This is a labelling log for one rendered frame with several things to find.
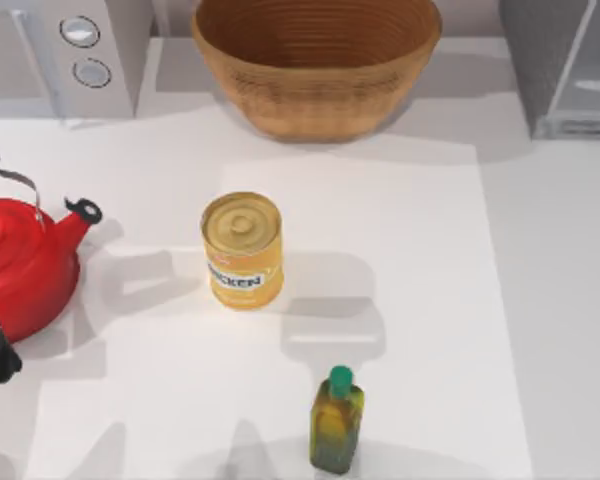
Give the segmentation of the yellow can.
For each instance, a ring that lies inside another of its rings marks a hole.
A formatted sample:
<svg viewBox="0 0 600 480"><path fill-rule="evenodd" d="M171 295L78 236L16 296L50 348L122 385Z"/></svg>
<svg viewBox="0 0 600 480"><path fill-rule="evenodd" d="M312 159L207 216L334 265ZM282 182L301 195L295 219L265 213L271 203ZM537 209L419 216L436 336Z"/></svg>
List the yellow can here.
<svg viewBox="0 0 600 480"><path fill-rule="evenodd" d="M232 192L212 201L200 221L209 284L214 296L236 310L262 308L284 283L282 217L256 192Z"/></svg>

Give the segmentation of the green oil bottle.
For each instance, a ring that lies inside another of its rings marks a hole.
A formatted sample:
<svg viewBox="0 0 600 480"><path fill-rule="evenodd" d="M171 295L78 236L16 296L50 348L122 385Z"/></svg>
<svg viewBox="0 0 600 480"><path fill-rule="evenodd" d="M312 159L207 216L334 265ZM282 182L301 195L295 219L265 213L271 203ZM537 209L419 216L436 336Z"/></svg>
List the green oil bottle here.
<svg viewBox="0 0 600 480"><path fill-rule="evenodd" d="M321 382L311 408L309 459L316 469L335 475L349 472L364 406L365 393L354 384L352 370L334 366Z"/></svg>

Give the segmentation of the round microwave knob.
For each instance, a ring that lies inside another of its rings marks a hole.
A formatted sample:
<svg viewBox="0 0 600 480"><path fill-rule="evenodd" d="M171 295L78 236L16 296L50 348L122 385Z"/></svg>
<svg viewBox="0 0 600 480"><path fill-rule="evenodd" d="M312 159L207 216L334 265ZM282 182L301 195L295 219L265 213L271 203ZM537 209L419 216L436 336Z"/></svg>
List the round microwave knob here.
<svg viewBox="0 0 600 480"><path fill-rule="evenodd" d="M101 89L112 81L110 68L95 58L78 60L72 66L74 79L81 85L91 89Z"/></svg>
<svg viewBox="0 0 600 480"><path fill-rule="evenodd" d="M92 48L101 38L99 26L86 16L61 20L59 33L65 42L76 48Z"/></svg>

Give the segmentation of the brown woven basket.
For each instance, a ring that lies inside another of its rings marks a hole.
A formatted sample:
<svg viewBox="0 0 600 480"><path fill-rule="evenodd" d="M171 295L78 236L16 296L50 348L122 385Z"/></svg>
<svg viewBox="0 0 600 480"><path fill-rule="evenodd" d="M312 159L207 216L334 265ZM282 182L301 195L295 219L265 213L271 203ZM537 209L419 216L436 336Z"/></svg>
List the brown woven basket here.
<svg viewBox="0 0 600 480"><path fill-rule="evenodd" d="M278 140L376 130L442 34L434 0L200 0L192 36L228 100Z"/></svg>

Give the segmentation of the red kettle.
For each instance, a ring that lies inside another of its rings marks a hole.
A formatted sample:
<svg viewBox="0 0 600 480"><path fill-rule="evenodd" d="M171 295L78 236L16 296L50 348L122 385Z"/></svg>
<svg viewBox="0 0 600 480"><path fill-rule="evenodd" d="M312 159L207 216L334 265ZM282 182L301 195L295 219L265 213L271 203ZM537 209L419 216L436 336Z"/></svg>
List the red kettle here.
<svg viewBox="0 0 600 480"><path fill-rule="evenodd" d="M78 246L103 213L92 201L65 201L55 221L40 208L0 198L0 323L15 343L43 330L69 303L78 283Z"/></svg>

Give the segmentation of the pale microwave oven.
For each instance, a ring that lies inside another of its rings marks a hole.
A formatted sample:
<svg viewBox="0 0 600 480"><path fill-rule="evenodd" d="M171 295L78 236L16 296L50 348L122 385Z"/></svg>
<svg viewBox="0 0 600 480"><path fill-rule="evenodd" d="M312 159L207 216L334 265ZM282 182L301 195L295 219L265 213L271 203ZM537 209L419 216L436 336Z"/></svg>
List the pale microwave oven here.
<svg viewBox="0 0 600 480"><path fill-rule="evenodd" d="M101 32L76 48L60 21L92 19ZM136 113L154 23L152 0L0 0L0 118L125 119ZM95 58L112 81L91 89L72 66Z"/></svg>

